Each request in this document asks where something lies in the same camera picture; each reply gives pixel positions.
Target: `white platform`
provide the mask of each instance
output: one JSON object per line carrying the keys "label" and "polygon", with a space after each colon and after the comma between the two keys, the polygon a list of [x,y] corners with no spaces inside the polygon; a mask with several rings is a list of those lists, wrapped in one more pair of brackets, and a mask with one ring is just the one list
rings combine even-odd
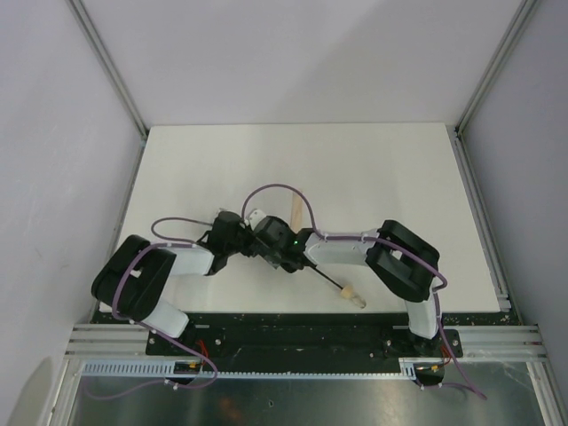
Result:
{"label": "white platform", "polygon": [[[150,224],[160,217],[213,221],[219,208],[240,212],[251,191],[273,182],[301,188],[325,231],[358,232],[387,218],[400,221],[441,253],[439,268],[449,279],[440,294],[444,311],[499,310],[441,123],[153,127],[120,242],[132,233],[152,240]],[[268,190],[250,207],[289,220],[291,198],[286,190]],[[206,230],[178,223],[159,229],[195,239]],[[262,258],[243,256],[232,257],[214,277],[172,277],[164,295],[191,312],[405,310],[368,268],[322,269],[352,282],[367,308],[339,298],[312,271],[274,271]]]}

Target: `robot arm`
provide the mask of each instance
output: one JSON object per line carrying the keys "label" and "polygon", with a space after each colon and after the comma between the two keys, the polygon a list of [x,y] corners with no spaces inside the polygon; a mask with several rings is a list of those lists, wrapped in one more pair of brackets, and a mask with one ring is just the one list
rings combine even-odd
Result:
{"label": "robot arm", "polygon": [[[392,241],[434,268],[438,267],[439,253],[398,222],[387,220],[380,229],[361,235]],[[336,238],[341,236],[329,234],[324,241],[310,228],[294,233],[286,222],[267,216],[261,210],[254,210],[247,221],[236,213],[222,211],[211,230],[193,249],[153,250],[145,256],[126,281],[119,311],[178,337],[187,324],[187,316],[161,300],[167,277],[213,275],[226,266],[230,256],[240,253],[260,256],[274,268],[282,267],[290,273],[319,264],[368,266],[392,293],[405,300],[411,333],[433,339],[438,332],[431,293],[433,275],[409,257],[399,256],[381,243],[368,238],[361,238],[361,241]],[[148,241],[132,235],[119,247],[93,283],[91,292],[99,301],[112,303],[118,281],[132,259],[147,245]]]}
{"label": "robot arm", "polygon": [[[362,235],[379,238],[379,232],[376,229],[362,233]],[[328,236],[341,236],[341,234],[330,233]],[[373,261],[373,256],[367,253],[369,253],[369,250],[373,253],[374,245],[372,241],[323,241],[317,235],[313,234],[306,243],[304,253],[315,265],[355,264],[369,266],[368,262]],[[404,262],[402,256],[397,258],[397,255],[391,254],[388,249],[384,250],[383,255],[392,256],[393,263],[391,266],[393,268],[396,268],[394,262]],[[377,272],[375,268],[373,269],[377,275],[382,278],[384,273]],[[438,332],[438,323],[436,322],[436,306],[431,294],[431,285],[426,282],[423,286],[426,291],[421,291],[419,288],[416,290],[413,288],[405,288],[404,284],[401,282],[393,282],[389,288],[395,295],[405,301],[410,331],[425,339],[432,339]]]}

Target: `white wall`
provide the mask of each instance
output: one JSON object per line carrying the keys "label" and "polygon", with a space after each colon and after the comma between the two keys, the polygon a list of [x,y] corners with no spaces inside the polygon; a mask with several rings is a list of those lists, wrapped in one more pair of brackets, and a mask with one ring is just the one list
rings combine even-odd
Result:
{"label": "white wall", "polygon": [[62,0],[0,13],[0,424],[30,426],[113,236],[138,136]]}
{"label": "white wall", "polygon": [[455,124],[520,0],[86,0],[147,124]]}
{"label": "white wall", "polygon": [[568,3],[542,2],[466,134],[511,287],[568,399]]}

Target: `red wire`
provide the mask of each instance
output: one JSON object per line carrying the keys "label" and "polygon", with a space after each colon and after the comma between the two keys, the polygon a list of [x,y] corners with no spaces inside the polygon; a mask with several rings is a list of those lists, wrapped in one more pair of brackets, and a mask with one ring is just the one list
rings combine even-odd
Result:
{"label": "red wire", "polygon": [[450,362],[452,362],[452,357],[450,357],[450,352],[447,351],[445,346],[442,346],[442,355],[446,360],[444,360],[444,365],[447,366]]}
{"label": "red wire", "polygon": [[201,339],[199,339],[199,340],[197,341],[197,344],[198,344],[199,347],[201,348],[201,354],[202,354],[202,355],[205,355],[207,358],[209,358],[209,351],[208,351],[207,348],[205,347],[205,343],[204,343]]}

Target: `metal floor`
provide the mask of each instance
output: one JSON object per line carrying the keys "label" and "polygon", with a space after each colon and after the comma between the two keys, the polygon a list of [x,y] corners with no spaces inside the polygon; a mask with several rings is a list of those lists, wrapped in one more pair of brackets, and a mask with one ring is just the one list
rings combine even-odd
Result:
{"label": "metal floor", "polygon": [[[78,392],[71,425],[544,425],[524,363],[464,366],[489,398],[461,390],[420,391],[409,381],[219,380],[203,390],[160,384],[111,401]],[[448,382],[460,381],[446,372]],[[111,395],[149,379],[86,377],[91,393]]]}

